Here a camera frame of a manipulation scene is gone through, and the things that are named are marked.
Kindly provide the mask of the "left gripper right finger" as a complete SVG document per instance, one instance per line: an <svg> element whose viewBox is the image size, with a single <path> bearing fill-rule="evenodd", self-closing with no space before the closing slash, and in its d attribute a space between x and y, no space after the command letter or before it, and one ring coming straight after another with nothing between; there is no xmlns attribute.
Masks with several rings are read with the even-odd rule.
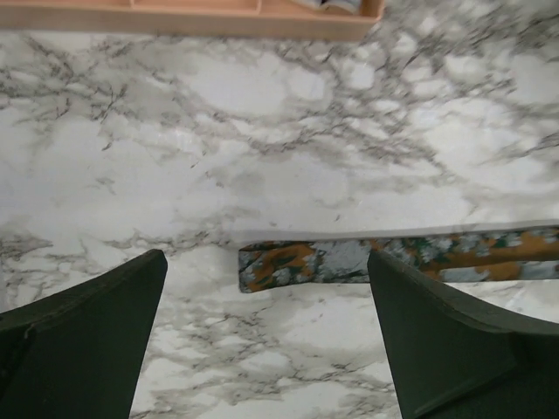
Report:
<svg viewBox="0 0 559 419"><path fill-rule="evenodd" d="M404 418L556 418L558 325L372 251L369 282Z"/></svg>

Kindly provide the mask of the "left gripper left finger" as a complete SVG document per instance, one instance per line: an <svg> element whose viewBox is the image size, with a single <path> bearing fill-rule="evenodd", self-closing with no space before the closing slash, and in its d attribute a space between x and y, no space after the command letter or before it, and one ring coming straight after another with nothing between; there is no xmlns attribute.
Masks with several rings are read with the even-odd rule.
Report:
<svg viewBox="0 0 559 419"><path fill-rule="evenodd" d="M168 263L151 250L1 315L3 418L127 418Z"/></svg>

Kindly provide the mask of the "orange floral tie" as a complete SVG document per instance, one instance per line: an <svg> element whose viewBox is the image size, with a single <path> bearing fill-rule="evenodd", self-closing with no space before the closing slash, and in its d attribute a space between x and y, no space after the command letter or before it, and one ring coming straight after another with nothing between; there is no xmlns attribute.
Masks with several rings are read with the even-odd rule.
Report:
<svg viewBox="0 0 559 419"><path fill-rule="evenodd" d="M452 233L327 241L273 241L238 252L243 293L307 283L368 282L372 251L384 251L446 283L552 279L558 276L558 229Z"/></svg>

